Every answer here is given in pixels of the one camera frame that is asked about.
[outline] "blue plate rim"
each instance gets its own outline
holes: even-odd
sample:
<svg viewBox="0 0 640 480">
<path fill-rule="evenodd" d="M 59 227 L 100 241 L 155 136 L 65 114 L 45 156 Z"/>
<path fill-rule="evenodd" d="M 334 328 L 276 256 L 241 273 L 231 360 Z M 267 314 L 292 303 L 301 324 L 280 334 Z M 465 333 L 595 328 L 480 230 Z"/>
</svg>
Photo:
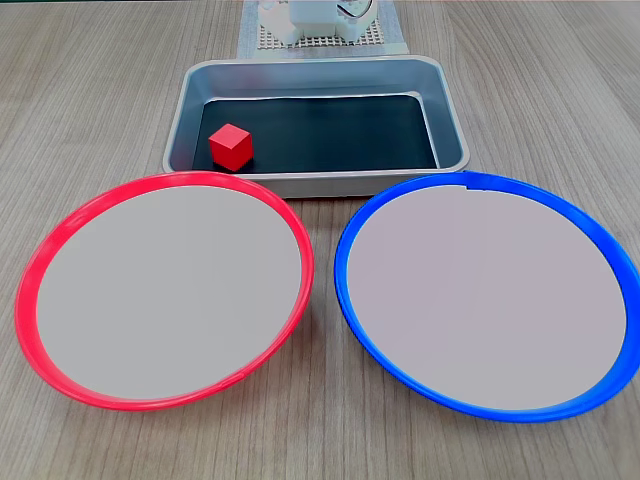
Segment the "blue plate rim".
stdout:
<svg viewBox="0 0 640 480">
<path fill-rule="evenodd" d="M 604 255 L 620 285 L 627 326 L 618 358 L 607 374 L 592 388 L 571 400 L 540 409 L 498 410 L 471 405 L 442 395 L 415 381 L 393 365 L 366 335 L 351 304 L 347 285 L 347 262 L 358 232 L 371 215 L 391 200 L 423 188 L 444 185 L 510 193 L 542 203 L 576 225 Z M 382 191 L 356 212 L 343 231 L 334 260 L 334 283 L 340 307 L 351 331 L 385 370 L 424 397 L 475 417 L 513 423 L 540 423 L 581 415 L 618 394 L 633 379 L 640 367 L 640 277 L 633 262 L 615 238 L 585 212 L 553 193 L 519 180 L 473 171 L 436 173 L 407 180 Z"/>
</svg>

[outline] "red cube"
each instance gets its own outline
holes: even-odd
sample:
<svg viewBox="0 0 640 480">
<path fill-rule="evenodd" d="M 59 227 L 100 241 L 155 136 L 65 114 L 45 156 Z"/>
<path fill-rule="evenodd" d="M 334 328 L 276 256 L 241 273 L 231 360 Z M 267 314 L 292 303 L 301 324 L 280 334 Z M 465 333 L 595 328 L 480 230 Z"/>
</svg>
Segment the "red cube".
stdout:
<svg viewBox="0 0 640 480">
<path fill-rule="evenodd" d="M 227 123 L 209 137 L 213 161 L 235 172 L 253 158 L 251 134 Z"/>
</svg>

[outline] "table surface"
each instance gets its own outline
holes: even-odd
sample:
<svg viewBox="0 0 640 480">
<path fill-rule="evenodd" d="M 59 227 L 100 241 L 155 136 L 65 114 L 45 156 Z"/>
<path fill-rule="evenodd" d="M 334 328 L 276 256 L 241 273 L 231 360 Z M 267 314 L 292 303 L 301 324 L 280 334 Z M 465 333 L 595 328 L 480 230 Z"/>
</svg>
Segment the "table surface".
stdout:
<svg viewBox="0 0 640 480">
<path fill-rule="evenodd" d="M 401 2 L 442 63 L 475 170 L 586 210 L 640 265 L 640 3 Z M 13 301 L 45 235 L 161 171 L 186 70 L 234 58 L 239 1 L 0 5 L 0 478 L 635 479 L 640 377 L 542 425 L 483 421 L 409 391 L 347 328 L 333 254 L 363 200 L 291 202 L 316 255 L 285 346 L 225 393 L 127 414 L 68 400 L 27 365 Z"/>
</svg>

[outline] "plastic grid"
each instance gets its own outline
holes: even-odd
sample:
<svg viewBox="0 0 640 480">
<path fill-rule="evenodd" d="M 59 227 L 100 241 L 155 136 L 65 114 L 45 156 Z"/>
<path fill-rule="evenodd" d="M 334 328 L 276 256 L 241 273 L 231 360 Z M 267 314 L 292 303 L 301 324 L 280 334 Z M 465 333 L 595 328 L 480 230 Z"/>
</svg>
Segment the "plastic grid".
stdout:
<svg viewBox="0 0 640 480">
<path fill-rule="evenodd" d="M 277 50 L 280 48 L 308 48 L 308 47 L 346 47 L 355 45 L 382 45 L 384 34 L 380 28 L 380 22 L 376 18 L 366 32 L 355 42 L 346 42 L 343 38 L 334 37 L 309 37 L 302 38 L 293 45 L 285 45 L 276 39 L 262 25 L 258 31 L 258 50 Z"/>
</svg>

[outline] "metal tray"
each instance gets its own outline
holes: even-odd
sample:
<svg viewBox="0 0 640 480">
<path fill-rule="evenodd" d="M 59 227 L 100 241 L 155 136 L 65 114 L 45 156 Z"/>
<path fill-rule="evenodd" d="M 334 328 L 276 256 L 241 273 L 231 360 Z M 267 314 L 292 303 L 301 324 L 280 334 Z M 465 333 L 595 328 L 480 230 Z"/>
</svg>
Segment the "metal tray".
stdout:
<svg viewBox="0 0 640 480">
<path fill-rule="evenodd" d="M 163 159 L 166 172 L 193 170 L 204 106 L 211 101 L 408 95 L 422 110 L 436 168 L 238 173 L 284 198 L 368 196 L 412 177 L 461 170 L 469 160 L 440 65 L 411 55 L 210 61 L 182 85 Z"/>
</svg>

